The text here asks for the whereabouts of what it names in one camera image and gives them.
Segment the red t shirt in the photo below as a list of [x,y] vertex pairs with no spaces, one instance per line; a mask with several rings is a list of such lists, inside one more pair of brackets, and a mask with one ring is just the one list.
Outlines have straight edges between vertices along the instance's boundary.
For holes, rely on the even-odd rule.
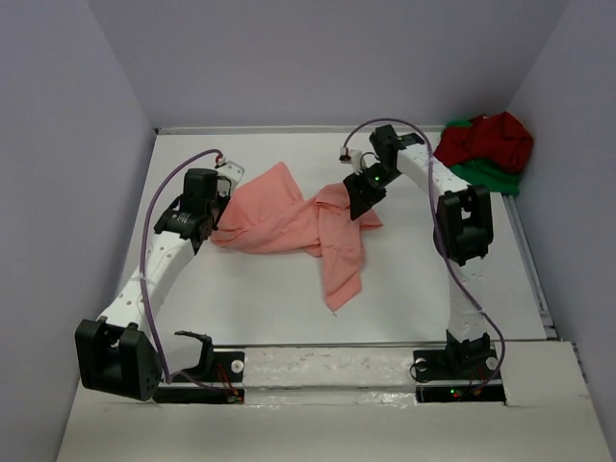
[[448,126],[434,155],[447,167],[482,160],[517,174],[524,170],[533,145],[525,126],[509,112],[503,112],[475,117],[468,126]]

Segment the white foam strip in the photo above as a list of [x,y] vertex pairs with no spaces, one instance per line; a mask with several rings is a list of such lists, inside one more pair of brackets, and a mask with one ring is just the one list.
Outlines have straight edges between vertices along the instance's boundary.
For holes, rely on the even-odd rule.
[[245,403],[407,407],[416,402],[405,347],[253,347],[245,352]]

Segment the pink t shirt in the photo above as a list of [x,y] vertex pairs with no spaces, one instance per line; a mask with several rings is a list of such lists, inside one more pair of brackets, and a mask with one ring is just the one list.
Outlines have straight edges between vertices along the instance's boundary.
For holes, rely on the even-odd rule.
[[279,162],[236,189],[210,241],[247,254],[304,251],[321,259],[323,299],[335,312],[360,294],[366,252],[362,233],[378,229],[376,212],[350,218],[341,183],[303,196],[288,167]]

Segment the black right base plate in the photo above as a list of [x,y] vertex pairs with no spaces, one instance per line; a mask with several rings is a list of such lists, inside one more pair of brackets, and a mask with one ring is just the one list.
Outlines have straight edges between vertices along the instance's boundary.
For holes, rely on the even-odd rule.
[[493,373],[499,358],[492,349],[478,359],[454,366],[443,348],[413,352],[409,374],[417,403],[506,403],[501,374]]

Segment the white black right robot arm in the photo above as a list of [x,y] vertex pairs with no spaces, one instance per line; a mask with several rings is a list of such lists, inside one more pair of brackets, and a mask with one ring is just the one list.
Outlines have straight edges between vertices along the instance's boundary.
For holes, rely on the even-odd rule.
[[[427,195],[434,246],[448,272],[449,323],[445,345],[415,351],[410,374],[421,385],[466,381],[481,388],[499,377],[504,356],[493,348],[489,333],[498,327],[478,299],[485,258],[494,240],[491,194],[443,166],[419,127],[400,135],[395,123],[392,118],[371,121],[369,154],[347,142],[340,149],[340,162],[353,169],[344,181],[350,217],[363,217],[401,176]],[[374,158],[372,164],[366,161],[368,155]]]

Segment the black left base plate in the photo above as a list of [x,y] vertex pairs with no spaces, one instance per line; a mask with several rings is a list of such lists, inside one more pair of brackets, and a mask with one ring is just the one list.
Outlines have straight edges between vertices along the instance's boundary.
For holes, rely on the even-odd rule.
[[227,405],[244,403],[245,353],[214,349],[207,360],[162,384],[153,395],[158,404]]

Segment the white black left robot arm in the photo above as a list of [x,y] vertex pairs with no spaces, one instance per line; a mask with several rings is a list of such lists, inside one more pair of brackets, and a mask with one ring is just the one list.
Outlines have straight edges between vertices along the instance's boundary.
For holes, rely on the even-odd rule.
[[152,218],[152,208],[147,210],[137,268],[96,320],[83,320],[76,328],[85,388],[147,401],[177,376],[195,383],[211,373],[212,340],[204,334],[195,337],[201,347],[182,353],[181,371],[172,372],[155,320],[180,273],[217,228],[243,176],[244,168],[232,162],[190,168],[181,193],[159,219]]

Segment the green t shirt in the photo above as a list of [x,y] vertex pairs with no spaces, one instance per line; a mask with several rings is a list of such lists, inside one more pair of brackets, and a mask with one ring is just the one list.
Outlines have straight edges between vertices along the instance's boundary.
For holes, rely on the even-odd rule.
[[486,159],[474,159],[449,167],[458,177],[472,185],[483,185],[492,193],[517,196],[519,194],[520,174],[502,171]]

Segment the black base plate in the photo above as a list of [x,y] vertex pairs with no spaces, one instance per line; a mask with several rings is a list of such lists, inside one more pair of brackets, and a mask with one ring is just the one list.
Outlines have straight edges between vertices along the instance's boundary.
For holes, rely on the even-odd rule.
[[227,405],[244,403],[245,353],[214,349],[207,360],[162,384],[153,395],[158,404]]
[[499,358],[492,349],[478,359],[454,366],[443,348],[413,352],[409,374],[417,403],[506,403],[501,374],[493,373]]

